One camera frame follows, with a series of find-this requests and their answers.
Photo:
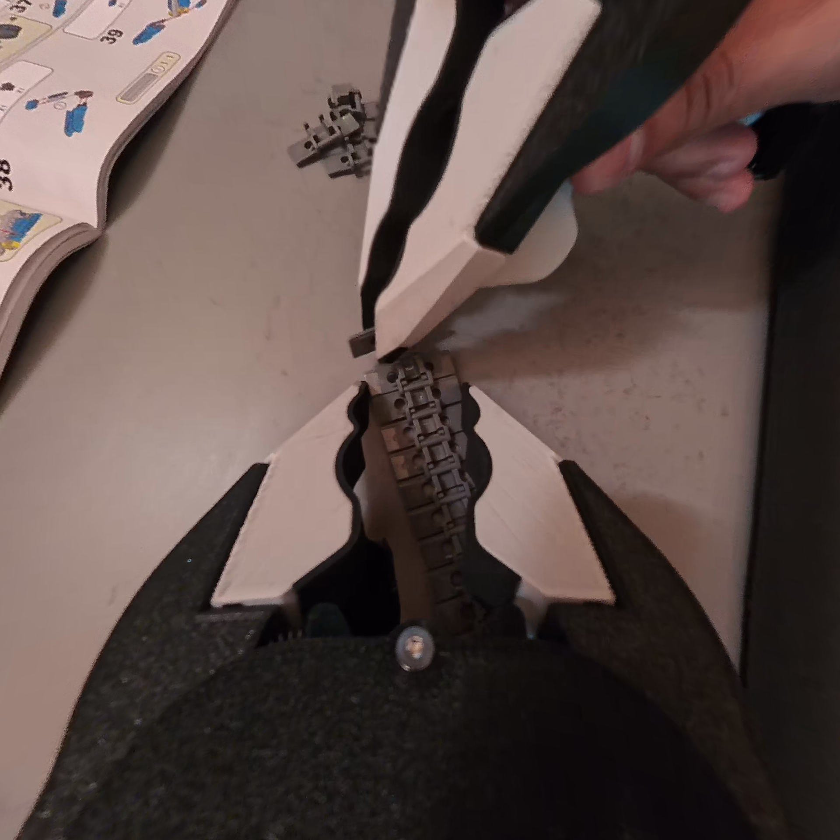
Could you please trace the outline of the instruction booklet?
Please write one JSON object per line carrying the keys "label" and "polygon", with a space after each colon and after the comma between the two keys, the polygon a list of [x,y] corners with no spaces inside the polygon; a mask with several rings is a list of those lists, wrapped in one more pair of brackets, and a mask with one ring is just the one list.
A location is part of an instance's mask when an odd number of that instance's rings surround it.
{"label": "instruction booklet", "polygon": [[112,168],[230,1],[1,2],[1,370],[40,288],[107,223]]}

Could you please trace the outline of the grey desk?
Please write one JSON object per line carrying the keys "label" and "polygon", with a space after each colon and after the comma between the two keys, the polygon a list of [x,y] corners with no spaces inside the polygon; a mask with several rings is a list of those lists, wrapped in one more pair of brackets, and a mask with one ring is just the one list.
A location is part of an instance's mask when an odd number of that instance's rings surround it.
{"label": "grey desk", "polygon": [[[288,145],[375,97],[393,2],[239,2],[119,158],[108,227],[45,284],[2,379],[2,838],[114,624],[201,516],[366,370],[367,181]],[[741,648],[778,183],[722,214],[636,175],[575,199],[560,270],[431,338],[575,460]]]}

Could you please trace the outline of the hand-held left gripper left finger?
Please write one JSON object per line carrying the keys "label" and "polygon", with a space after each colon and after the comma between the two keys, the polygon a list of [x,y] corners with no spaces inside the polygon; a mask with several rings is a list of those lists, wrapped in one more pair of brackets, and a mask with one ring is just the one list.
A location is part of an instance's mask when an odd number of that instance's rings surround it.
{"label": "hand-held left gripper left finger", "polygon": [[369,397],[354,382],[269,457],[212,595],[214,606],[279,604],[337,557],[361,524]]}

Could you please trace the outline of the pile of grey track links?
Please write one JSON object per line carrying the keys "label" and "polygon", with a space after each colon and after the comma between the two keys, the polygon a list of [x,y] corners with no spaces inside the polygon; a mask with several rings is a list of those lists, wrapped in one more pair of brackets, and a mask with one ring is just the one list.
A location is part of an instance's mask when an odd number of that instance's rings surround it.
{"label": "pile of grey track links", "polygon": [[362,177],[371,170],[379,135],[379,102],[355,85],[333,85],[327,109],[315,122],[304,122],[303,136],[287,148],[292,163],[302,168],[322,163],[329,178]]}

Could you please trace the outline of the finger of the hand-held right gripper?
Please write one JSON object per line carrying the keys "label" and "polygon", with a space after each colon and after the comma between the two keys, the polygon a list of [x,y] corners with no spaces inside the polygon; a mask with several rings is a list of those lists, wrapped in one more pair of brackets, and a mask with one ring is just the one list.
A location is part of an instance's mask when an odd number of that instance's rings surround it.
{"label": "finger of the hand-held right gripper", "polygon": [[376,303],[438,188],[467,82],[504,15],[501,1],[396,3],[360,262],[364,329],[383,320]]}
{"label": "finger of the hand-held right gripper", "polygon": [[482,282],[504,256],[478,243],[478,220],[601,10],[598,2],[526,2],[490,34],[467,82],[442,179],[376,303],[383,317],[376,349],[414,346],[490,288]]}

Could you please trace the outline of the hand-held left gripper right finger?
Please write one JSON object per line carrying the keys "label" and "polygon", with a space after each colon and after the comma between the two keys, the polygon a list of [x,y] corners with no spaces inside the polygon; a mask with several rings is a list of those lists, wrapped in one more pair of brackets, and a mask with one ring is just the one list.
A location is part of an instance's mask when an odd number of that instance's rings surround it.
{"label": "hand-held left gripper right finger", "polygon": [[490,457],[475,507],[480,548],[514,573],[518,607],[602,603],[616,596],[561,474],[561,458],[479,388],[474,425]]}

